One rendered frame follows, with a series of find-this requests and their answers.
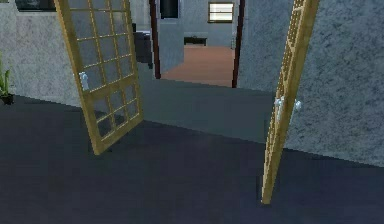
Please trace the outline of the low black table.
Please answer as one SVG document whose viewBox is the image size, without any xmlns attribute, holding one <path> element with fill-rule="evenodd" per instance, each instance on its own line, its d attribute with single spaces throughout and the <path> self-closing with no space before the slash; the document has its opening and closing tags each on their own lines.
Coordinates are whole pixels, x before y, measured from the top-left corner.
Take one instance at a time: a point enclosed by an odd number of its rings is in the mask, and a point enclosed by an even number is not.
<svg viewBox="0 0 384 224">
<path fill-rule="evenodd" d="M 184 45 L 186 45 L 187 43 L 201 44 L 203 46 L 207 46 L 207 38 L 197 36 L 184 37 Z"/>
</svg>

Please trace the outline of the wooden glazed lattice door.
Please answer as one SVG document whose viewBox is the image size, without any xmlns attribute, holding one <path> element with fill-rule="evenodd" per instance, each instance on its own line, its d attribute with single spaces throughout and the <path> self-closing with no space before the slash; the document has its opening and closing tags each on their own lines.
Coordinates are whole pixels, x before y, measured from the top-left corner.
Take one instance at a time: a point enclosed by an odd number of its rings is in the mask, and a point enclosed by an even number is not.
<svg viewBox="0 0 384 224">
<path fill-rule="evenodd" d="M 261 203 L 270 204 L 287 132 L 294 114 L 294 104 L 311 39 L 320 0 L 294 0 L 276 98 L 284 97 L 281 119 L 276 119 L 273 105 L 265 148 Z"/>
<path fill-rule="evenodd" d="M 93 153 L 143 121 L 130 0 L 54 0 Z M 79 73 L 88 76 L 82 90 Z"/>
</svg>

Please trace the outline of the green potted house plant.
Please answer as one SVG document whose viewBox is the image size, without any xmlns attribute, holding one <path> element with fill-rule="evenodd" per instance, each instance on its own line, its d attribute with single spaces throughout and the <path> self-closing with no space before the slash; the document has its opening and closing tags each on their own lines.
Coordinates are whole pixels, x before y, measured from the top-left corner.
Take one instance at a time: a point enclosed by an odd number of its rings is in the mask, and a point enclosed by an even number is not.
<svg viewBox="0 0 384 224">
<path fill-rule="evenodd" d="M 14 103 L 14 95 L 9 92 L 10 69 L 3 70 L 2 52 L 0 51 L 0 99 L 4 105 Z"/>
</svg>

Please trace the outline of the dark red door frame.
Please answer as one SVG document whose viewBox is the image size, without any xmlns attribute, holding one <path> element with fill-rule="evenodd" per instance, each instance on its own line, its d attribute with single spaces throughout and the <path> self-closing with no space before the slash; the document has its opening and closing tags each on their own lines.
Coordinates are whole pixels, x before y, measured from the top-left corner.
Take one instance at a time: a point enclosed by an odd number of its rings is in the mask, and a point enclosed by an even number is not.
<svg viewBox="0 0 384 224">
<path fill-rule="evenodd" d="M 159 55 L 159 40 L 158 40 L 158 19 L 157 19 L 157 5 L 156 0 L 148 0 L 149 11 L 150 11 L 150 24 L 151 24 L 151 38 L 152 38 L 152 49 L 153 49 L 153 62 L 154 62 L 154 77 L 161 79 L 161 66 L 160 66 L 160 55 Z M 239 0 L 238 9 L 238 22 L 237 31 L 235 38 L 235 58 L 233 62 L 234 70 L 232 73 L 231 88 L 237 88 L 238 73 L 239 73 L 239 60 L 242 42 L 242 29 L 245 11 L 245 0 Z"/>
</svg>

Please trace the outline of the window with wooden frame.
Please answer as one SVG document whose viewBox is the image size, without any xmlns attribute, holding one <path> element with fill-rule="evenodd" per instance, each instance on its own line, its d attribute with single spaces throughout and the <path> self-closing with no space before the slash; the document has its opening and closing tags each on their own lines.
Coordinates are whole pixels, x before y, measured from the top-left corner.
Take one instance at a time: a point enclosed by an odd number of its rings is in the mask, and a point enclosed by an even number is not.
<svg viewBox="0 0 384 224">
<path fill-rule="evenodd" d="M 209 23 L 231 23 L 233 21 L 234 4 L 232 2 L 209 2 Z"/>
</svg>

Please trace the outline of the black framed wall picture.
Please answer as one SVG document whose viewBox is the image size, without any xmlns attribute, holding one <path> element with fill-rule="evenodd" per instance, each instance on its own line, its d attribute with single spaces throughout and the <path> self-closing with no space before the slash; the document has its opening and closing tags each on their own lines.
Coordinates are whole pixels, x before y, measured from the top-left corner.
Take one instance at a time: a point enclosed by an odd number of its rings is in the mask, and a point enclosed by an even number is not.
<svg viewBox="0 0 384 224">
<path fill-rule="evenodd" d="M 178 18 L 179 0 L 160 0 L 160 14 L 162 19 Z"/>
</svg>

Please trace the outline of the dark framed wall picture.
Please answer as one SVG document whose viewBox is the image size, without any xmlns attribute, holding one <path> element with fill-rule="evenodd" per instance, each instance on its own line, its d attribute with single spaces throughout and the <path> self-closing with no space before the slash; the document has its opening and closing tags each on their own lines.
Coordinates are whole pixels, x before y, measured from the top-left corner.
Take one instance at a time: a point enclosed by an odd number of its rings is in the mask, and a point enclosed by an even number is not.
<svg viewBox="0 0 384 224">
<path fill-rule="evenodd" d="M 54 0 L 15 0 L 20 12 L 55 12 Z"/>
</svg>

